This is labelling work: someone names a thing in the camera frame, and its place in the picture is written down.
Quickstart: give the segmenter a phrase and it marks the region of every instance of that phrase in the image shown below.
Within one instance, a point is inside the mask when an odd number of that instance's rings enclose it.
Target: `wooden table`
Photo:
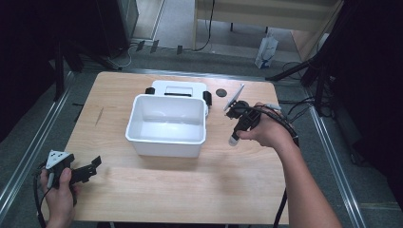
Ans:
[[[201,82],[212,93],[206,119],[206,141],[197,159],[139,156],[125,138],[134,98],[155,80]],[[76,220],[270,224],[285,183],[281,163],[272,148],[257,142],[228,139],[238,120],[224,116],[223,107],[239,88],[240,99],[277,104],[267,82],[102,72],[88,95],[69,139],[73,167],[98,155],[98,174],[82,184]],[[216,95],[218,88],[228,92]],[[280,223],[288,223],[285,208]]]

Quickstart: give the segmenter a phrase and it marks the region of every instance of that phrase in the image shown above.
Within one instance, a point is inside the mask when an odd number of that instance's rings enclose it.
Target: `left hand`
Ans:
[[[46,195],[49,209],[49,220],[47,227],[69,227],[74,220],[75,209],[73,196],[69,189],[71,170],[65,168],[59,179],[59,189],[52,188]],[[41,185],[44,193],[47,192],[48,171],[42,170]]]

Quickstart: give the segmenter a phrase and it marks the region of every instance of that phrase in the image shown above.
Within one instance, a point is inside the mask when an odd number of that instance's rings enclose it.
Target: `white plastic bin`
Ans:
[[[204,100],[139,95],[125,132],[139,155],[197,158],[205,141]]]

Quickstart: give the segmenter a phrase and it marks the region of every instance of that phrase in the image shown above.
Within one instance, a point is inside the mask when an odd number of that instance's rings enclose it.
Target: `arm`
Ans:
[[[280,124],[262,114],[257,127],[237,134],[243,140],[255,140],[262,146],[273,147],[278,153],[284,169],[291,227],[341,227],[309,172],[299,148]]]
[[[44,192],[47,192],[48,176],[47,170],[42,170],[41,185]],[[75,210],[73,207],[73,196],[69,189],[71,170],[65,168],[59,179],[59,189],[52,188],[46,195],[49,220],[47,228],[69,227],[74,219]]]

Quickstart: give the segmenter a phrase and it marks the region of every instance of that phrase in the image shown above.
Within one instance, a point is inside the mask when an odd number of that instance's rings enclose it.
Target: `black stand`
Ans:
[[[279,81],[288,77],[304,68],[307,68],[306,72],[301,78],[301,84],[303,86],[310,86],[316,78],[317,92],[315,95],[315,108],[319,115],[321,115],[320,104],[322,100],[322,94],[326,79],[329,78],[329,65],[336,58],[338,46],[343,44],[343,39],[347,38],[347,34],[344,32],[344,28],[348,26],[348,23],[352,16],[355,14],[356,9],[359,6],[360,1],[344,1],[344,5],[336,19],[334,28],[326,39],[321,50],[311,59],[294,66],[278,75],[272,77],[266,77],[266,81]]]
[[[84,64],[78,54],[78,51],[84,53],[86,56],[110,70],[121,70],[121,68],[115,68],[114,65],[102,59],[98,55],[92,53],[85,47],[74,43],[69,40],[64,40],[58,38],[55,44],[55,81],[56,81],[56,94],[54,96],[54,101],[58,101],[60,96],[65,91],[65,71],[63,57],[65,57],[67,64],[70,66],[71,70],[81,72]]]

